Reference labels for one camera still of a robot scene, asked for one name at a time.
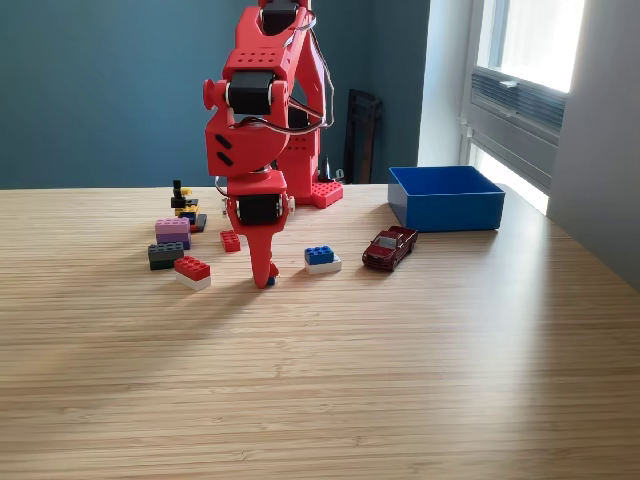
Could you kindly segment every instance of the blue plastic bin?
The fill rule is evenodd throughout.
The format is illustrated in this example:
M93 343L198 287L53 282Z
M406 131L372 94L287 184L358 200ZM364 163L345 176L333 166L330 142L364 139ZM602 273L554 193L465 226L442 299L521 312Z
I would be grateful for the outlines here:
M470 166L389 169L389 204L419 232L495 230L504 192Z

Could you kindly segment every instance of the toy car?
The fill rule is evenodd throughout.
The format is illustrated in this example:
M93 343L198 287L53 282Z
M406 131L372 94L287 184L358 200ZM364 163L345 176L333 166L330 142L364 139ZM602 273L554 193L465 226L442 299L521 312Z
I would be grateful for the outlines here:
M362 263L367 267L394 271L406 255L413 252L418 240L418 231L393 226L382 231L362 254Z

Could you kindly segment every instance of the small red block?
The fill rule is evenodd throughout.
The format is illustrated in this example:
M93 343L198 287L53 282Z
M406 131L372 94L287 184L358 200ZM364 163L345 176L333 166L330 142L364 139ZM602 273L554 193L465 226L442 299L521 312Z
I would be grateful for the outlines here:
M314 183L311 185L311 203L316 208L327 208L344 197L342 184L338 182Z
M229 230L228 232L220 232L220 242L224 247L226 253L239 252L240 251L240 239L236 232Z
M211 267L193 257L182 257L173 263L176 272L181 273L194 282L211 276Z

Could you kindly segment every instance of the red robotic arm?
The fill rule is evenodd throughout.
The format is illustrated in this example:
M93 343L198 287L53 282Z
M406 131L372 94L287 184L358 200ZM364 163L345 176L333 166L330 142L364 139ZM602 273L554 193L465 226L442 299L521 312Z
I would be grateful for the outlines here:
M209 174L227 177L225 208L236 233L247 237L260 288L277 271L271 241L284 229L293 197L312 203L320 129L330 126L314 24L311 0L259 0L240 19L223 80L204 84L205 107L217 109L205 131ZM296 80L306 106L291 96ZM340 185L331 189L333 201L342 197Z

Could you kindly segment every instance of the cable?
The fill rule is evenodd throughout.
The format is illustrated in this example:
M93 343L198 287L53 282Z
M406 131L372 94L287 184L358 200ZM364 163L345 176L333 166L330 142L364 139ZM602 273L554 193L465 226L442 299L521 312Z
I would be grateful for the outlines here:
M300 110L303 110L310 115L320 118L321 120L319 122L312 123L309 126L304 128L288 128L288 127L280 127L279 125L275 125L265 120L264 118L246 117L242 119L239 123L235 123L234 125L232 125L231 128L241 128L247 125L259 124L264 127L267 127L269 130L273 130L274 132L278 132L278 133L283 133L285 135L307 135L308 133L315 132L318 129L326 129L333 125L335 121L335 114L334 114L335 113L334 112L335 88L331 80L331 72L329 71L329 66L327 65L327 61L325 60L324 55L322 54L322 50L320 49L320 44L318 43L318 37L316 37L316 32L313 30L313 26L315 26L316 24L316 15L311 11L309 13L313 15L313 19L307 25L303 27L297 27L297 29L302 31L306 31L306 30L310 31L311 39L313 40L313 46L316 50L316 53L318 54L318 57L320 57L320 61L322 62L322 67L324 68L324 74L327 77L327 83L329 84L329 90L331 92L331 106L329 108L329 110L331 111L331 121L327 123L326 122L327 119L325 116L320 115L318 112L311 110L306 105L302 105L297 100L293 99L292 97L289 97L289 101L292 107L297 107Z
M320 112L316 112L315 110L307 107L306 105L304 105L299 100L293 98L293 96L289 97L289 102L291 103L291 106L293 108L297 108L298 110L302 110L303 112L308 113L309 115L313 115L314 117L322 118L322 114Z

